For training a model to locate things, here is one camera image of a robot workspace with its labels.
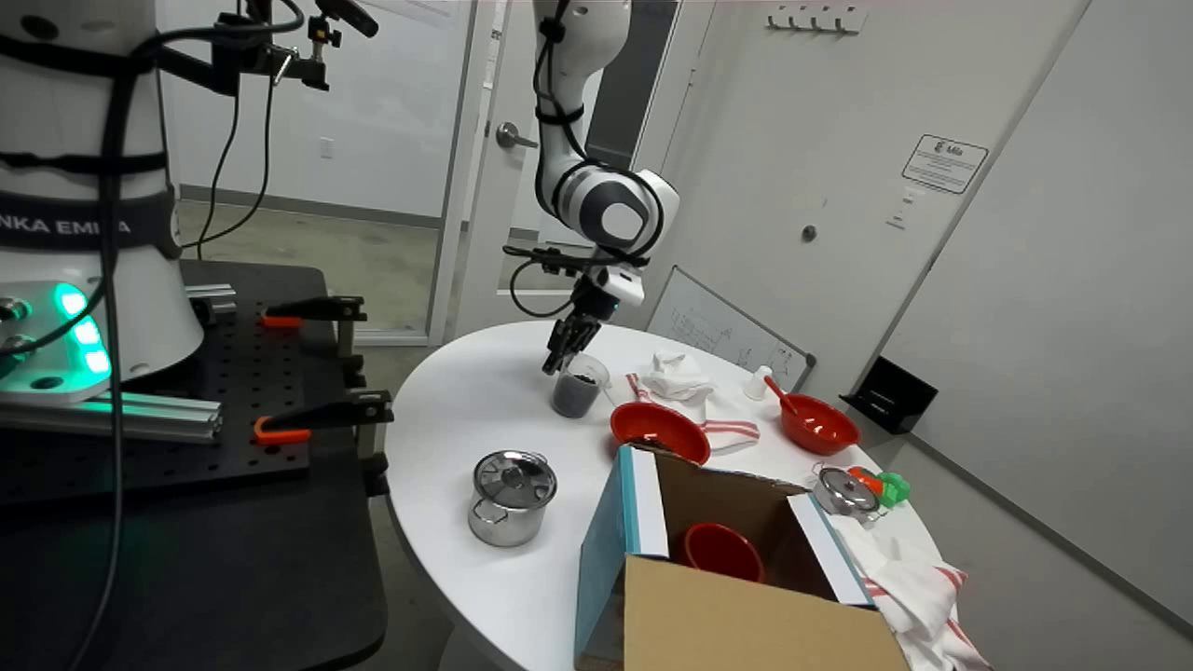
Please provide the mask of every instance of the light switch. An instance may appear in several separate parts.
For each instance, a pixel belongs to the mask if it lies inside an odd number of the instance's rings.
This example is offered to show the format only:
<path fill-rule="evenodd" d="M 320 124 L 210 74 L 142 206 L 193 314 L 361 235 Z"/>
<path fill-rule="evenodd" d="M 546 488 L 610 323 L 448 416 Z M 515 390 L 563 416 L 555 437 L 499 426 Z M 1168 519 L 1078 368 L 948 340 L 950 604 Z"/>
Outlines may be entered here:
<path fill-rule="evenodd" d="M 766 31 L 790 31 L 790 35 L 832 35 L 832 37 L 852 37 L 866 27 L 866 9 L 832 0 L 832 4 L 770 4 L 766 9 Z"/>

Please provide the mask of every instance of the red clamp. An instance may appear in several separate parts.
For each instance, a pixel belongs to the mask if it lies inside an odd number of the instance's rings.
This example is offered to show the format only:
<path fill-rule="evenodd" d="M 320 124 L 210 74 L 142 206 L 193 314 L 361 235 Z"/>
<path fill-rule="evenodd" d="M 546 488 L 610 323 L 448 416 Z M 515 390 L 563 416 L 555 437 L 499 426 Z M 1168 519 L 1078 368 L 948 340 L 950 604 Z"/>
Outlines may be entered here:
<path fill-rule="evenodd" d="M 263 305 L 262 308 L 262 329 L 269 332 L 298 332 L 302 320 L 369 320 L 366 299 L 356 296 L 325 296 L 325 299 L 305 299 L 305 303 L 283 303 L 283 305 Z"/>
<path fill-rule="evenodd" d="M 292 412 L 273 412 L 252 420 L 252 442 L 280 450 L 280 447 L 302 447 L 311 438 L 315 429 L 356 429 L 356 426 L 382 426 L 394 420 L 387 411 L 387 390 L 352 390 L 338 401 L 302 405 Z"/>

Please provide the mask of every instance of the door handle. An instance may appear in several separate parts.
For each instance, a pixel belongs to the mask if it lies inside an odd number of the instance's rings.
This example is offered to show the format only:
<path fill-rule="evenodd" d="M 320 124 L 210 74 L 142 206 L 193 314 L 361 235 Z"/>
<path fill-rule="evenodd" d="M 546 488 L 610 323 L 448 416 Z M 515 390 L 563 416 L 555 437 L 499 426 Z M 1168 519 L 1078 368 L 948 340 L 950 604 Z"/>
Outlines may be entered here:
<path fill-rule="evenodd" d="M 524 136 L 515 124 L 499 124 L 499 129 L 493 135 L 499 149 L 536 149 L 533 136 Z"/>

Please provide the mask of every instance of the wall sign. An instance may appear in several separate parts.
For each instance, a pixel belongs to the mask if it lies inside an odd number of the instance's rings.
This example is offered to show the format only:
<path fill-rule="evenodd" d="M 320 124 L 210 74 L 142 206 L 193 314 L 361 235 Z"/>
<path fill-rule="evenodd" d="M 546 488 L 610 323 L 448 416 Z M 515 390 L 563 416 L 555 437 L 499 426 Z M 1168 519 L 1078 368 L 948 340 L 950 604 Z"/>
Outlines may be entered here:
<path fill-rule="evenodd" d="M 924 135 L 909 151 L 901 178 L 932 189 L 966 195 L 992 149 Z"/>

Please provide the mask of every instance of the red bowl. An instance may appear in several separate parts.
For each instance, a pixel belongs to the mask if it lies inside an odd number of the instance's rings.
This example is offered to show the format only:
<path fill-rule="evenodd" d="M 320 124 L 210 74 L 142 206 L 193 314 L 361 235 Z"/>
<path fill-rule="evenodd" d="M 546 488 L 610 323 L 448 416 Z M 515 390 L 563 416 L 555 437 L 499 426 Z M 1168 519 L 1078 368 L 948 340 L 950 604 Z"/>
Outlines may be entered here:
<path fill-rule="evenodd" d="M 811 394 L 782 394 L 782 429 L 811 453 L 836 453 L 858 442 L 858 426 Z"/>
<path fill-rule="evenodd" d="M 740 581 L 759 581 L 765 566 L 750 535 L 730 525 L 692 520 L 684 529 L 684 564 L 713 574 L 730 574 Z"/>
<path fill-rule="evenodd" d="M 708 437 L 698 420 L 657 401 L 626 401 L 610 411 L 608 429 L 618 442 L 662 447 L 684 463 L 708 463 Z"/>

